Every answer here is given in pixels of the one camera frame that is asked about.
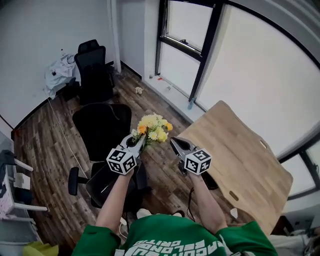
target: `orange flower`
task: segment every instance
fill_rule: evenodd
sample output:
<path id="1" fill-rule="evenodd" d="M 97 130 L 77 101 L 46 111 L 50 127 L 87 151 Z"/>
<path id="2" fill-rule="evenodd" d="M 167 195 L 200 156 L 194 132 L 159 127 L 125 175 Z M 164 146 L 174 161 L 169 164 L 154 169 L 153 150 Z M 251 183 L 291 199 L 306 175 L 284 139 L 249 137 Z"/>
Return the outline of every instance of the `orange flower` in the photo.
<path id="1" fill-rule="evenodd" d="M 147 127 L 145 125 L 139 125 L 138 126 L 138 132 L 141 134 L 144 134 L 147 130 Z"/>
<path id="2" fill-rule="evenodd" d="M 168 131 L 172 131 L 172 129 L 174 128 L 173 126 L 172 126 L 172 124 L 171 123 L 167 123 L 166 125 L 166 128 L 168 129 Z"/>

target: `flower bouquet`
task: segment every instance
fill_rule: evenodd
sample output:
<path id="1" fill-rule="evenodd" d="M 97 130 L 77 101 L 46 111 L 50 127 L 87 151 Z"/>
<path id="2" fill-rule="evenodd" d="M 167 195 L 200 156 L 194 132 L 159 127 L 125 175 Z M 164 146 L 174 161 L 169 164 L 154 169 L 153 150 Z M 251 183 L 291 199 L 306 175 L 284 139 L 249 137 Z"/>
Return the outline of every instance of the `flower bouquet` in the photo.
<path id="1" fill-rule="evenodd" d="M 168 138 L 168 132 L 173 129 L 171 123 L 163 119 L 161 115 L 156 113 L 145 115 L 138 124 L 137 129 L 132 129 L 132 142 L 135 143 L 145 135 L 145 145 L 153 142 L 165 142 Z"/>

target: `green t-shirt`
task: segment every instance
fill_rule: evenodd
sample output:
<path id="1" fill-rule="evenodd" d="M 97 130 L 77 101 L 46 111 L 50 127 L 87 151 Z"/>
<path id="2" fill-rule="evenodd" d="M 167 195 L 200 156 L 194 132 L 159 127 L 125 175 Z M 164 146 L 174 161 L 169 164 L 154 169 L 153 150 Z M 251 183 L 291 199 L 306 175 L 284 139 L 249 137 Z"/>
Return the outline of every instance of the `green t-shirt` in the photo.
<path id="1" fill-rule="evenodd" d="M 187 218 L 157 214 L 143 217 L 130 226 L 128 238 L 109 228 L 87 226 L 72 256 L 222 256 L 250 252 L 277 255 L 259 225 L 226 227 L 213 235 Z"/>

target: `black office chair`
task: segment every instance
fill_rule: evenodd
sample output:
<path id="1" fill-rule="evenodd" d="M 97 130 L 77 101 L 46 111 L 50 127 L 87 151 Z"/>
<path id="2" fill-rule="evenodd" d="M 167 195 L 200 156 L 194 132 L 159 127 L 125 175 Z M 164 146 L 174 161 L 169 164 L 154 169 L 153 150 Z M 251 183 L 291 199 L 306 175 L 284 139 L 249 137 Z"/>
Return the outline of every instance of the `black office chair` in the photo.
<path id="1" fill-rule="evenodd" d="M 74 56 L 81 76 L 79 92 L 82 106 L 105 102 L 114 96 L 114 81 L 106 66 L 106 48 L 99 46 L 97 40 L 91 40 L 79 45 Z"/>
<path id="2" fill-rule="evenodd" d="M 92 103 L 74 113 L 72 120 L 82 137 L 89 159 L 96 161 L 92 165 L 91 178 L 97 174 L 97 182 L 89 187 L 89 193 L 95 198 L 91 199 L 91 204 L 101 208 L 119 176 L 109 169 L 106 158 L 111 149 L 130 133 L 131 109 L 124 104 Z M 78 174 L 79 168 L 73 167 L 70 170 L 68 191 L 74 196 L 78 192 L 78 183 L 86 184 L 89 181 Z M 127 198 L 130 200 L 126 199 L 125 210 L 135 211 L 135 207 L 141 204 L 142 195 L 149 190 L 146 170 L 141 163 L 129 183 Z"/>

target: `black and white marker cube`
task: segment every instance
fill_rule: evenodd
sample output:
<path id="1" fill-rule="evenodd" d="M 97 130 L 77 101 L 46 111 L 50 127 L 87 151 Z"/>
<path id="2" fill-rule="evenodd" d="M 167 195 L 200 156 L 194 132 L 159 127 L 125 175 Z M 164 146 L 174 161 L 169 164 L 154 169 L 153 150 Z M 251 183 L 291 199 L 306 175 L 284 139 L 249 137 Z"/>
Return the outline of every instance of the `black and white marker cube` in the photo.
<path id="1" fill-rule="evenodd" d="M 185 156 L 184 169 L 200 175 L 209 169 L 210 164 L 211 155 L 205 149 L 200 149 Z"/>
<path id="2" fill-rule="evenodd" d="M 106 161 L 111 171 L 122 175 L 126 175 L 137 166 L 136 158 L 127 149 L 111 149 Z"/>

